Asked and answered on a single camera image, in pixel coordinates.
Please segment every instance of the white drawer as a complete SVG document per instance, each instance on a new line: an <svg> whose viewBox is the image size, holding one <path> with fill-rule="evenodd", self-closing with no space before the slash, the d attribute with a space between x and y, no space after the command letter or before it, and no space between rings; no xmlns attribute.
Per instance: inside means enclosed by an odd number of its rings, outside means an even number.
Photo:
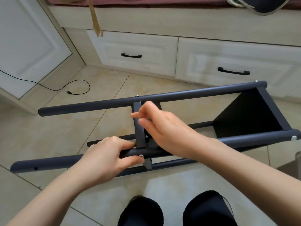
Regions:
<svg viewBox="0 0 301 226"><path fill-rule="evenodd" d="M284 97L300 85L300 67L300 47L179 38L175 76L213 86L265 80Z"/></svg>
<svg viewBox="0 0 301 226"><path fill-rule="evenodd" d="M178 37L87 30L102 64L175 76Z"/></svg>

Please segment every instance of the tile floor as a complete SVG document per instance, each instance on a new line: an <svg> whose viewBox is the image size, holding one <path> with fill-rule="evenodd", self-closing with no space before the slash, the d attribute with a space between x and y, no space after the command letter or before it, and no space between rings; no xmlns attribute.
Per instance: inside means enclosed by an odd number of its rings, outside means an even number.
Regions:
<svg viewBox="0 0 301 226"><path fill-rule="evenodd" d="M147 95L203 88L199 85L159 79L120 71L85 67L74 78L84 79L91 90L79 93L82 83L75 82L60 91L47 106ZM213 120L237 95L221 95L162 103L187 124ZM301 105L276 101L292 125L301 129ZM41 189L65 169L14 175L14 161L81 154L86 143L107 136L134 133L131 110L115 108L84 113L40 117L0 104L0 224L5 225ZM211 128L199 130L214 137ZM285 142L246 152L272 167L294 160L301 141ZM156 200L165 217L165 225L182 225L182 213L188 202L205 190L216 190L231 204L238 225L275 225L242 193L202 164L130 175L94 187L82 193L71 205L62 225L116 225L128 201L137 194Z"/></svg>

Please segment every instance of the black drawer handle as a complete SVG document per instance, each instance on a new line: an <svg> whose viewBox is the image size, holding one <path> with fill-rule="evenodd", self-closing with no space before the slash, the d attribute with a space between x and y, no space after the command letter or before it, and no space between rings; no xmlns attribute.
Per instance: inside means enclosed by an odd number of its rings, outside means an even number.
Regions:
<svg viewBox="0 0 301 226"><path fill-rule="evenodd" d="M220 72L231 73L231 74L250 75L250 72L246 70L244 72L235 72L235 71L224 70L224 68L222 67L217 68L217 70Z"/></svg>
<svg viewBox="0 0 301 226"><path fill-rule="evenodd" d="M136 58L136 59L141 59L142 58L142 55L132 56L132 55L126 55L125 53L121 53L121 56L123 56L123 57L130 57L130 58Z"/></svg>

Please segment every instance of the white cabinet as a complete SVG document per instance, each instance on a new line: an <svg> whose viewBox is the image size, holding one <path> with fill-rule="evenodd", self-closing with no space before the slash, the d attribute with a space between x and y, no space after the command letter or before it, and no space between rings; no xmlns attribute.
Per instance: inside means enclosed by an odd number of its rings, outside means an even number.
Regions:
<svg viewBox="0 0 301 226"><path fill-rule="evenodd" d="M71 51L37 0L0 0L0 69L39 82ZM0 87L21 98L35 83L0 72Z"/></svg>
<svg viewBox="0 0 301 226"><path fill-rule="evenodd" d="M175 77L213 86L265 80L284 97L301 83L301 47L179 38Z"/></svg>
<svg viewBox="0 0 301 226"><path fill-rule="evenodd" d="M87 30L102 64L175 76L178 37Z"/></svg>

